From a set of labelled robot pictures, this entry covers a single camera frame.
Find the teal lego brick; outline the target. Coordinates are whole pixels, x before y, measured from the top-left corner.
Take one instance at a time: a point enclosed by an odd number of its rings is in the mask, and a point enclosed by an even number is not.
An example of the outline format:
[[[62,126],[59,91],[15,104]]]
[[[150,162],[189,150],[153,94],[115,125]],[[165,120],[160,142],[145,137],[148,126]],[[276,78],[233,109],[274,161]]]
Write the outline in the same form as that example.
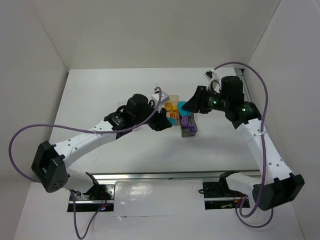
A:
[[[177,125],[177,120],[171,117],[168,117],[167,120],[171,123],[172,126]]]
[[[182,107],[184,106],[185,103],[186,103],[185,101],[179,101],[177,103],[177,110],[178,110],[179,114],[183,113],[183,112],[187,112],[186,110],[182,109]]]

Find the yellow square lego brick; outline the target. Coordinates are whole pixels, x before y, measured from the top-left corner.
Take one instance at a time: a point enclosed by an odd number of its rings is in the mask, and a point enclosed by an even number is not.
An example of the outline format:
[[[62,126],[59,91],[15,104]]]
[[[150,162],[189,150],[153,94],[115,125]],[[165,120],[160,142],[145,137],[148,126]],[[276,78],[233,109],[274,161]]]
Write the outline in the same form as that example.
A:
[[[166,109],[167,112],[173,112],[172,111],[173,105],[174,104],[172,104],[170,101],[168,101],[165,103],[164,108]]]

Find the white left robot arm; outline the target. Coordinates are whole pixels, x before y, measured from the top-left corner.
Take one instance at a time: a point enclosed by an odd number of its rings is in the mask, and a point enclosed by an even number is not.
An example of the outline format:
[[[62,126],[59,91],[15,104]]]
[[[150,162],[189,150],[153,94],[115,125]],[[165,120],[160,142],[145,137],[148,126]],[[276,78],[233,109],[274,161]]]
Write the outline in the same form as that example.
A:
[[[71,165],[99,148],[133,131],[133,128],[148,125],[154,131],[172,127],[163,105],[169,101],[166,93],[156,92],[148,99],[136,93],[125,105],[107,115],[85,133],[55,144],[42,142],[36,151],[31,165],[47,193],[62,188],[69,189],[93,198],[101,187],[93,174],[72,170]]]

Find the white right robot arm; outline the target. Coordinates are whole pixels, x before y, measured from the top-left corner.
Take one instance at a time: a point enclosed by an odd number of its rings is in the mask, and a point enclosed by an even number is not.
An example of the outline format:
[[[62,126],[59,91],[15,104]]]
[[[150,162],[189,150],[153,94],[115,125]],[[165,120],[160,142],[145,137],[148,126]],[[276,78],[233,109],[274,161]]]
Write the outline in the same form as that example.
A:
[[[207,114],[212,110],[224,112],[247,143],[261,173],[261,181],[230,171],[220,176],[224,187],[251,196],[262,211],[296,198],[305,180],[301,174],[294,174],[280,156],[264,128],[258,108],[254,103],[245,101],[243,82],[239,77],[223,77],[219,92],[199,85],[182,109],[194,114]]]

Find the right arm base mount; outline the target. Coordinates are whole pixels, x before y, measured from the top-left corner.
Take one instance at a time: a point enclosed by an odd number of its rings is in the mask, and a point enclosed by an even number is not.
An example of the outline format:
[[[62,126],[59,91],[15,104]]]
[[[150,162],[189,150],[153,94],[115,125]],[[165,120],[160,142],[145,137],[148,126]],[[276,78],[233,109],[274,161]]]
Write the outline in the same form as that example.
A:
[[[218,178],[203,181],[198,193],[203,195],[205,210],[234,209],[245,196],[241,192],[224,189]]]

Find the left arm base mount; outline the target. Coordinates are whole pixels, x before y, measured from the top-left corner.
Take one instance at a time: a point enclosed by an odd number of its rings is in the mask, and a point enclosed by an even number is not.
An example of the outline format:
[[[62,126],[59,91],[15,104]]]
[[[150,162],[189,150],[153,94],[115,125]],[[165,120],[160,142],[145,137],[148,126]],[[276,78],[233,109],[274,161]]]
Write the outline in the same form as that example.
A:
[[[113,212],[114,211],[114,198],[116,191],[116,182],[112,180],[99,182],[92,173],[85,173],[90,181],[84,182],[85,186],[90,187],[86,192],[79,190],[72,190],[69,197],[67,212],[74,211],[76,213],[84,212]]]

